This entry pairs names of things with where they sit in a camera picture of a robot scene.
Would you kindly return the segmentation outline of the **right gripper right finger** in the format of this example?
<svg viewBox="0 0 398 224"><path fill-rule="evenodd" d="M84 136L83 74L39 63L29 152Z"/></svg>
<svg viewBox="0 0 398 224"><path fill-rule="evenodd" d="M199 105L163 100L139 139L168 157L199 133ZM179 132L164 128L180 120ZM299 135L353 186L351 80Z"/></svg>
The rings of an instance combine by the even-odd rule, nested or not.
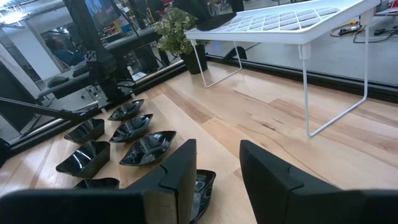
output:
<svg viewBox="0 0 398 224"><path fill-rule="evenodd" d="M248 140L239 159L258 223L397 224L396 190L341 190Z"/></svg>

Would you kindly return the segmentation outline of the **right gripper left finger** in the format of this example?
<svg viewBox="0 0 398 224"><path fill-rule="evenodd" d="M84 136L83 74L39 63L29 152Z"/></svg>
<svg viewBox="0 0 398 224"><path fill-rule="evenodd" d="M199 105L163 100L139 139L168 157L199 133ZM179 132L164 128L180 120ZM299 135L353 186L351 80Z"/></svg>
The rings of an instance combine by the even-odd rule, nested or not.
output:
<svg viewBox="0 0 398 224"><path fill-rule="evenodd" d="M189 139L125 189L21 190L1 198L1 223L189 223L197 142Z"/></svg>

